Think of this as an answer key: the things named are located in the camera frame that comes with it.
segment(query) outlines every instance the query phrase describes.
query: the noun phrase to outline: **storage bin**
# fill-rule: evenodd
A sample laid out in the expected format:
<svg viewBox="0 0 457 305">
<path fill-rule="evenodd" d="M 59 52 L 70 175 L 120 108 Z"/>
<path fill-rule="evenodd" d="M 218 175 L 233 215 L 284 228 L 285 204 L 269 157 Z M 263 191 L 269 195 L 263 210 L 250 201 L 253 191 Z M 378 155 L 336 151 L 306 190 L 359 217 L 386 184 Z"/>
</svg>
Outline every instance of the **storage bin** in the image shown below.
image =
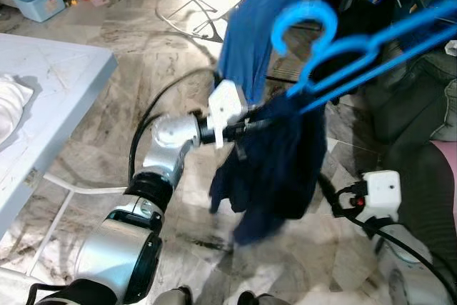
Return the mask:
<svg viewBox="0 0 457 305">
<path fill-rule="evenodd" d="M 46 21 L 65 9 L 64 0 L 14 0 L 24 17 L 34 21 Z"/>
</svg>

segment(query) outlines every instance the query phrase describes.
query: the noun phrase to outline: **table leg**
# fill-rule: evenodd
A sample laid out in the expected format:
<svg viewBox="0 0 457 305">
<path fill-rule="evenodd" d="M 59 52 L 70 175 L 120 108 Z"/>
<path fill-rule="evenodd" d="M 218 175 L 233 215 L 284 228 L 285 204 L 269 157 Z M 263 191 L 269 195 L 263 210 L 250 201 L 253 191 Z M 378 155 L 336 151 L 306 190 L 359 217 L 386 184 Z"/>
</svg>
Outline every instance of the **table leg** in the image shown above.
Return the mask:
<svg viewBox="0 0 457 305">
<path fill-rule="evenodd" d="M 102 188 L 102 189 L 85 189 L 83 187 L 78 187 L 74 186 L 59 177 L 51 174 L 51 173 L 46 173 L 43 176 L 46 180 L 52 182 L 53 184 L 60 186 L 63 189 L 66 189 L 69 191 L 67 194 L 64 203 L 61 205 L 59 211 L 57 212 L 57 215 L 55 216 L 54 220 L 51 223 L 51 226 L 49 227 L 48 231 L 46 232 L 46 235 L 44 236 L 43 240 L 40 243 L 40 246 L 38 250 L 36 251 L 28 269 L 25 274 L 13 271 L 11 269 L 6 269 L 6 268 L 1 268 L 0 267 L 0 273 L 4 274 L 5 276 L 9 277 L 10 279 L 17 279 L 17 278 L 22 278 L 24 281 L 27 280 L 32 280 L 33 282 L 41 282 L 38 279 L 34 278 L 31 276 L 31 273 L 33 272 L 36 263 L 38 262 L 41 254 L 43 253 L 43 250 L 45 246 L 48 244 L 49 239 L 51 238 L 54 230 L 57 227 L 57 224 L 60 222 L 60 219 L 62 215 L 64 214 L 66 208 L 70 204 L 70 200 L 73 197 L 74 194 L 118 194 L 118 193 L 123 193 L 126 189 L 126 187 L 110 187 L 110 188 Z"/>
</svg>

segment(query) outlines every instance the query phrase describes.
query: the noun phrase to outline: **tiled floor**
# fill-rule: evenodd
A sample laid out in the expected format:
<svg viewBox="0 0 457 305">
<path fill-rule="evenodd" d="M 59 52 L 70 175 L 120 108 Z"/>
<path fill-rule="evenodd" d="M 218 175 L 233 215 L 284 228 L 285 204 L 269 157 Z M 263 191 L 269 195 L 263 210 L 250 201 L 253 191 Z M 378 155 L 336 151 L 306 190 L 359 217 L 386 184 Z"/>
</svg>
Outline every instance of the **tiled floor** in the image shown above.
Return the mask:
<svg viewBox="0 0 457 305">
<path fill-rule="evenodd" d="M 1 32 L 105 46 L 118 58 L 118 69 L 51 167 L 65 180 L 86 186 L 125 185 L 130 139 L 148 101 L 164 84 L 194 67 L 213 64 L 219 55 L 220 44 L 185 39 L 157 19 L 155 3 L 111 0 L 109 6 L 95 9 L 81 2 L 44 24 L 23 19 L 16 10 L 0 9 Z M 168 1 L 164 11 L 178 7 Z M 187 27 L 198 23 L 181 19 Z M 223 36 L 224 21 L 218 27 Z M 306 49 L 306 42 L 301 42 Z M 291 46 L 298 49 L 299 62 L 300 42 Z M 271 73 L 283 74 L 281 68 L 293 71 L 294 59 L 273 59 Z M 161 108 L 205 107 L 209 85 L 209 77 L 200 75 L 170 91 Z M 338 106 L 328 105 L 326 117 L 328 154 L 323 172 L 341 188 L 357 180 L 359 171 L 376 168 L 380 147 L 361 97 L 346 96 Z M 140 144 L 138 162 L 147 140 Z M 255 246 L 233 247 L 231 231 L 239 214 L 233 214 L 227 203 L 218 215 L 208 213 L 209 185 L 223 158 L 224 153 L 211 146 L 187 156 L 184 176 L 166 214 L 159 270 L 143 304 L 181 284 L 192 288 L 200 305 L 234 305 L 246 289 L 270 292 L 296 305 L 390 304 L 369 242 L 347 221 L 332 217 L 319 190 L 306 215 L 288 222 L 279 236 Z M 0 242 L 1 266 L 26 270 L 63 200 L 62 190 L 41 182 Z M 75 195 L 34 275 L 57 284 L 70 281 L 84 237 L 115 204 L 116 196 Z M 24 290 L 11 291 L 8 283 L 0 284 L 2 304 L 25 303 Z"/>
</svg>

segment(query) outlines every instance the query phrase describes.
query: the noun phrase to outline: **blue hanger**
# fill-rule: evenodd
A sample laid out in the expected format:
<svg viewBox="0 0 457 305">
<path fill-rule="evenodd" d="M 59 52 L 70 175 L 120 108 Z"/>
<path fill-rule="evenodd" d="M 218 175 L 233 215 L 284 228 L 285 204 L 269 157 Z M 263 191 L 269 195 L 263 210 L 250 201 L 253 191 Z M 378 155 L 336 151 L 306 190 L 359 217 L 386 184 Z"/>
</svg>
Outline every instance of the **blue hanger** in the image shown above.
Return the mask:
<svg viewBox="0 0 457 305">
<path fill-rule="evenodd" d="M 434 9 L 425 9 L 417 14 L 411 15 L 407 19 L 399 21 L 372 36 L 354 35 L 333 41 L 338 25 L 338 17 L 327 3 L 320 0 L 306 0 L 288 7 L 276 19 L 275 24 L 273 25 L 273 31 L 271 32 L 271 42 L 280 55 L 284 56 L 287 53 L 287 45 L 284 43 L 282 36 L 290 26 L 297 24 L 304 19 L 313 19 L 321 22 L 325 31 L 320 39 L 312 43 L 311 57 L 302 68 L 297 84 L 287 91 L 287 96 L 293 96 L 302 90 L 307 90 L 307 92 L 315 94 L 334 85 L 373 62 L 378 56 L 382 44 L 392 41 L 414 29 L 418 29 L 424 24 L 432 23 L 437 17 L 445 16 L 446 14 L 455 11 L 457 11 L 457 0 L 445 0 L 440 4 L 437 4 Z M 398 64 L 409 60 L 415 55 L 421 54 L 437 44 L 451 39 L 456 34 L 457 25 L 450 26 L 443 31 L 436 33 L 434 36 L 426 39 L 412 49 L 405 51 L 402 55 L 399 55 L 392 60 L 387 61 L 385 64 L 377 66 L 371 71 L 324 94 L 321 98 L 304 107 L 301 110 L 301 114 L 325 104 L 327 101 L 346 93 L 354 87 L 360 86 L 375 76 L 385 73 Z M 336 55 L 352 51 L 365 54 L 360 59 L 357 59 L 316 84 L 309 80 L 311 72 L 319 64 Z"/>
</svg>

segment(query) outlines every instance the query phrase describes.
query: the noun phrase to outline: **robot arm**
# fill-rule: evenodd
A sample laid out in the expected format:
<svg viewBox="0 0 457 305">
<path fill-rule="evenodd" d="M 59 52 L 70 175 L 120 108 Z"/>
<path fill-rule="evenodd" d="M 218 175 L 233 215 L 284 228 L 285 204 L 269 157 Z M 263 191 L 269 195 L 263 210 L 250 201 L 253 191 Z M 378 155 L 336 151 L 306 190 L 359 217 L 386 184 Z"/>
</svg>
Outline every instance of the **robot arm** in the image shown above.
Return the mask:
<svg viewBox="0 0 457 305">
<path fill-rule="evenodd" d="M 134 175 L 121 205 L 113 209 L 84 242 L 75 267 L 75 281 L 37 305 L 120 305 L 142 300 L 158 266 L 159 237 L 166 207 L 179 183 L 185 155 L 201 144 L 234 140 L 264 123 L 238 122 L 247 112 L 242 93 L 222 81 L 209 99 L 210 114 L 162 116 L 152 128 L 152 142 L 142 168 Z M 340 205 L 351 194 L 350 209 Z M 431 262 L 428 249 L 402 225 L 396 224 L 401 203 L 400 181 L 394 171 L 367 173 L 364 180 L 325 194 L 334 216 L 346 216 L 376 227 L 408 244 Z M 393 305 L 452 304 L 443 284 L 403 249 L 365 230 L 389 282 Z"/>
</svg>

